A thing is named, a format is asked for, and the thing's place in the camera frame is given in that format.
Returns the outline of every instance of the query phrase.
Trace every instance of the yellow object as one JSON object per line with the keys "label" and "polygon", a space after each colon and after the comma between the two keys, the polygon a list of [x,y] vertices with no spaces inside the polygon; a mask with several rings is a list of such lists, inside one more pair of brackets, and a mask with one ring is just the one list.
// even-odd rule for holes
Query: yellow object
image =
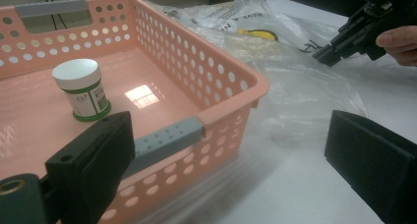
{"label": "yellow object", "polygon": [[248,34],[248,35],[253,35],[257,37],[262,37],[262,38],[278,41],[278,36],[274,32],[270,30],[266,30],[266,29],[245,30],[245,29],[239,28],[237,29],[237,33]]}

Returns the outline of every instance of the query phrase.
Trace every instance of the human hand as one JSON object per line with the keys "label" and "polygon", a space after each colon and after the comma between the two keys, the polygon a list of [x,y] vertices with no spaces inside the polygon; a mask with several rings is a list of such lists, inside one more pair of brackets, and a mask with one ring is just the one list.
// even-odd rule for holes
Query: human hand
{"label": "human hand", "polygon": [[404,26],[381,33],[376,40],[398,64],[417,66],[417,26]]}

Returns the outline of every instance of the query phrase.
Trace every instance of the plastic bag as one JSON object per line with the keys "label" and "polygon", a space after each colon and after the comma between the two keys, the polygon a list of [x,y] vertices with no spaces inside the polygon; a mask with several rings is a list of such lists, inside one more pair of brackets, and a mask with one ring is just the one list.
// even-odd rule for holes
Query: plastic bag
{"label": "plastic bag", "polygon": [[[325,137],[332,110],[367,115],[349,81],[311,57],[337,35],[337,28],[273,14],[265,0],[235,0],[227,7],[158,8],[268,77],[268,95],[251,120],[273,140]],[[277,40],[238,34],[239,29],[270,31]]]}

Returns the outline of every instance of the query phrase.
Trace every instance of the pill bottle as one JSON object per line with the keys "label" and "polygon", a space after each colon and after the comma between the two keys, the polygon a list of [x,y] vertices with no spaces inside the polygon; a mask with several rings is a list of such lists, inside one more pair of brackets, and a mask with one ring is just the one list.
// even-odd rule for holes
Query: pill bottle
{"label": "pill bottle", "polygon": [[76,119],[87,122],[105,116],[111,108],[101,85],[101,72],[92,59],[64,62],[52,71],[58,86],[65,91]]}

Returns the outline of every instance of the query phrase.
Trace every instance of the pink plastic basket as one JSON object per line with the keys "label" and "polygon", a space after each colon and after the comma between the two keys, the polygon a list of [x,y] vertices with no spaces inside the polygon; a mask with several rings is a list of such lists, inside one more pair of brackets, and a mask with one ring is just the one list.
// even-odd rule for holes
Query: pink plastic basket
{"label": "pink plastic basket", "polygon": [[47,158],[92,124],[73,118],[51,75],[76,58],[98,62],[110,114],[129,110],[135,138],[190,116],[204,126],[199,142],[122,181],[101,222],[138,216],[238,151],[266,78],[141,0],[44,5],[86,9],[91,24],[31,33],[22,17],[35,6],[0,9],[0,180],[44,176]]}

